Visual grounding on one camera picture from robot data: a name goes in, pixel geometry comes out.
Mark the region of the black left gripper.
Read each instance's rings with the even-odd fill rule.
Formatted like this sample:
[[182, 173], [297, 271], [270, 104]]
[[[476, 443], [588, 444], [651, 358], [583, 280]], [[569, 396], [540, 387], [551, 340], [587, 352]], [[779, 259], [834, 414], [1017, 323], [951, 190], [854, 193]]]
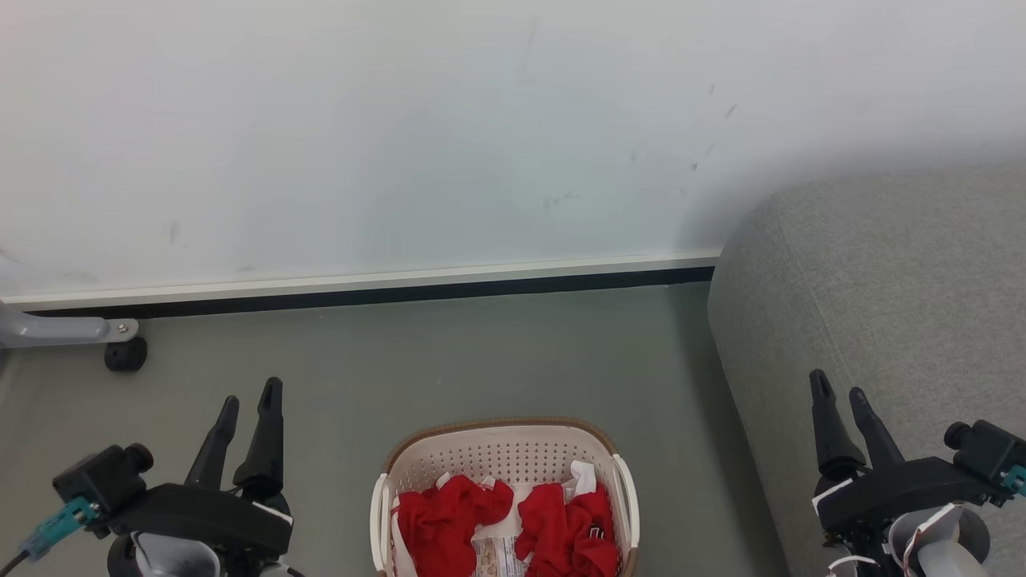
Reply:
[[[283, 382], [269, 377], [256, 405], [252, 441], [233, 476], [234, 485], [250, 501], [273, 499], [285, 485], [282, 403]], [[285, 555], [293, 533], [289, 516], [219, 490], [239, 409], [240, 401], [232, 395], [221, 406], [186, 477], [187, 486], [162, 483], [145, 490], [107, 516], [105, 529], [117, 535], [139, 532], [193, 540], [227, 551], [252, 549], [267, 556]]]

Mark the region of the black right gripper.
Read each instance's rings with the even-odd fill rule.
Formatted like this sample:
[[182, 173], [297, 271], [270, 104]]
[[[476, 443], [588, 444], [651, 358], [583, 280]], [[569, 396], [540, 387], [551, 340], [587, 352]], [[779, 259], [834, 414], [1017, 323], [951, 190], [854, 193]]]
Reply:
[[[811, 370], [808, 381], [818, 472], [829, 482], [851, 479], [867, 464], [865, 455], [851, 441], [824, 370]], [[849, 403], [854, 423], [866, 443], [872, 471], [839, 483], [818, 497], [814, 509], [825, 532], [846, 535], [858, 528], [875, 527], [909, 512], [952, 502], [1004, 506], [1008, 489], [1000, 483], [979, 478], [937, 457], [906, 462], [886, 424], [860, 387], [850, 388]]]

